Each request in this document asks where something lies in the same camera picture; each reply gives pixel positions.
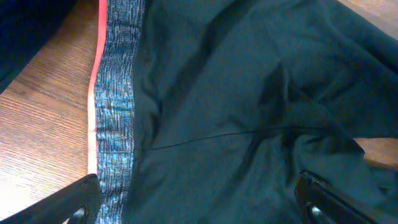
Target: black object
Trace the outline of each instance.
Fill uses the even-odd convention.
[[[300,173],[295,196],[303,223],[398,223],[398,219],[355,201],[308,171]]]
[[[0,1],[0,93],[57,31],[75,3]]]
[[[101,206],[97,176],[90,174],[29,208],[3,220],[2,224],[94,223]]]

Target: red edge trim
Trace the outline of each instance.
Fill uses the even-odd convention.
[[[102,54],[106,40],[106,0],[99,0],[98,12],[98,40],[97,51],[93,71],[91,73],[90,84],[88,86],[87,115],[88,115],[88,153],[87,153],[87,172],[97,174],[97,142],[96,142],[96,119],[95,119],[95,99],[94,86],[97,77],[98,67],[100,66]]]

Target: wooden surface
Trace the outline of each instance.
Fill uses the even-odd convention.
[[[395,0],[341,0],[398,39]],[[57,35],[0,95],[0,220],[87,172],[86,96],[98,4],[80,1]],[[398,167],[398,142],[359,139],[366,157]]]

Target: dark green fabric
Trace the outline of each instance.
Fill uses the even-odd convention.
[[[353,138],[398,137],[397,44],[334,0],[146,2],[124,222],[300,223],[301,169],[396,211]]]
[[[57,31],[76,0],[0,1],[0,93]]]

